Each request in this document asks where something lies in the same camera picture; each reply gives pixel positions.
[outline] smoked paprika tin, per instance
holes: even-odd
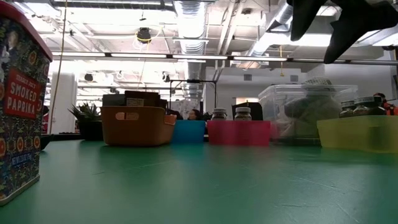
[[[0,1],[0,205],[39,180],[40,135],[52,54],[29,20]]]

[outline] potted plant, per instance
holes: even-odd
[[[88,141],[103,140],[101,115],[97,112],[97,106],[93,103],[83,103],[82,106],[73,106],[69,110],[78,120],[80,134]]]

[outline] storage box lid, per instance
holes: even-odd
[[[259,100],[276,95],[356,94],[357,85],[272,85],[259,94]]]
[[[0,1],[0,17],[6,17],[13,21],[18,22],[24,29],[30,34],[34,42],[40,45],[40,48],[43,50],[44,54],[47,58],[52,62],[52,53],[51,50],[47,47],[43,39],[40,37],[39,33],[35,30],[29,20],[26,18],[23,13],[21,13],[14,6]]]

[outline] jar lid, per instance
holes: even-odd
[[[367,97],[360,97],[354,100],[355,104],[361,103],[381,103],[382,99],[380,96],[367,96]]]
[[[250,113],[250,108],[236,108],[235,112],[247,112],[247,113]]]
[[[355,106],[355,103],[353,100],[341,102],[342,108],[346,108],[346,107],[350,107],[350,106]]]
[[[225,108],[214,108],[213,113],[226,113]]]

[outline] green plant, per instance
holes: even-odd
[[[89,121],[100,121],[101,115],[97,112],[97,106],[93,103],[91,106],[88,103],[83,103],[81,106],[72,105],[71,109],[68,109],[79,122]]]

